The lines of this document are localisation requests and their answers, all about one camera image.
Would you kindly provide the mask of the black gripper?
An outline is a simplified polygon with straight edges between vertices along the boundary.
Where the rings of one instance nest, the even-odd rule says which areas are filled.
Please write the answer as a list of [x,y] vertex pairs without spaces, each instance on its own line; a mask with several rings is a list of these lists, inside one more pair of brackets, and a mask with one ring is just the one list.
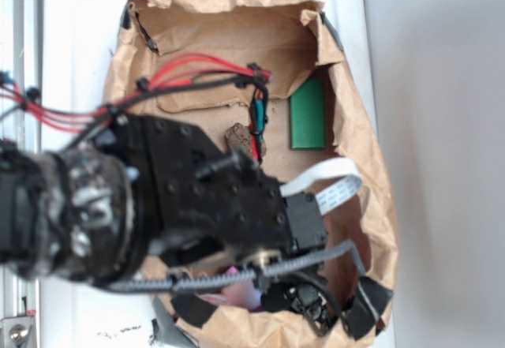
[[[236,264],[259,251],[286,254],[293,235],[279,181],[242,151],[221,151],[196,125],[127,114],[94,139],[95,149],[139,175],[132,182],[134,227],[123,256],[102,254],[101,281],[130,277],[147,256],[169,268]],[[251,268],[190,278],[133,280],[101,287],[116,294],[220,290],[253,281]]]

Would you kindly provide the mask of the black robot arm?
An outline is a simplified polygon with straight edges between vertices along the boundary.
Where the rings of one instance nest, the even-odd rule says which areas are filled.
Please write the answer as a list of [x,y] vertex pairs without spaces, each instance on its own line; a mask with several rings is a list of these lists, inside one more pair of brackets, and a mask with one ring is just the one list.
[[197,126],[123,114],[86,147],[28,154],[1,146],[1,260],[120,293],[199,294],[253,282],[262,305],[324,320],[374,320],[391,292],[361,274],[348,308],[318,272],[350,254],[328,249],[332,203],[267,176],[240,148],[216,147]]

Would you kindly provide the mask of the grey toothed gripper finger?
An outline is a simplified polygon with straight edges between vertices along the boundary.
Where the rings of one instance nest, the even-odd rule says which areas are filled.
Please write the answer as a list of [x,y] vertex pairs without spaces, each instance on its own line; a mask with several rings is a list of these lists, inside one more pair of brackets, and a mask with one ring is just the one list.
[[[316,267],[349,253],[360,278],[350,308],[344,311],[331,295]],[[365,266],[353,241],[347,239],[328,251],[309,253],[264,269],[266,278],[275,279],[261,296],[268,312],[290,310],[302,316],[379,316],[381,285],[366,275]]]

